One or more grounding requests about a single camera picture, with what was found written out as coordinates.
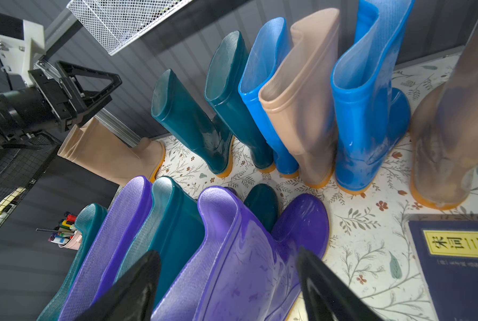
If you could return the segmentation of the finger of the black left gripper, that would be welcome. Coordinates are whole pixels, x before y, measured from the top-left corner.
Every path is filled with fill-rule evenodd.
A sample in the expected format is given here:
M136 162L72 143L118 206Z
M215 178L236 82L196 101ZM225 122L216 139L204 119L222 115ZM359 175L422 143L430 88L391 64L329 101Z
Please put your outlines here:
M60 84L68 97L81 106L96 106L122 84L118 74L57 61Z
M68 111L70 118L66 121L65 131L71 130L75 125L82 127L111 101L112 97L110 95L100 99L98 102L89 99L80 102L69 100Z

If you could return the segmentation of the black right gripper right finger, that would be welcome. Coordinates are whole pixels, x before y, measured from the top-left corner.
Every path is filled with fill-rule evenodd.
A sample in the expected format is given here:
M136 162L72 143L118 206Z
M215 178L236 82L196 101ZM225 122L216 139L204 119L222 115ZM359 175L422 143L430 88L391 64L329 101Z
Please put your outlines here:
M380 320L312 251L299 248L297 272L309 320Z

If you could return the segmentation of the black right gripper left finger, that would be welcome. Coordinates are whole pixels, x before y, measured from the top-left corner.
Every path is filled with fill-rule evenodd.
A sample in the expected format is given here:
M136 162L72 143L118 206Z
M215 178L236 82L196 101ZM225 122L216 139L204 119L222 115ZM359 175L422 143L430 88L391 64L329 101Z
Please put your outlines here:
M149 320L160 272L159 253L146 252L77 320Z

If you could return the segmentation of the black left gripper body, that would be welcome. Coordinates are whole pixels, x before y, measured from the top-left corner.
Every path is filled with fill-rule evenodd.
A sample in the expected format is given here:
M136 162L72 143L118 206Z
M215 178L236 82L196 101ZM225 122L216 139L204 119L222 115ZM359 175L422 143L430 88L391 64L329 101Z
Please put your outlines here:
M65 132L76 123L66 88L41 70L32 71L32 80L34 86L0 93L0 147L21 147L51 128Z

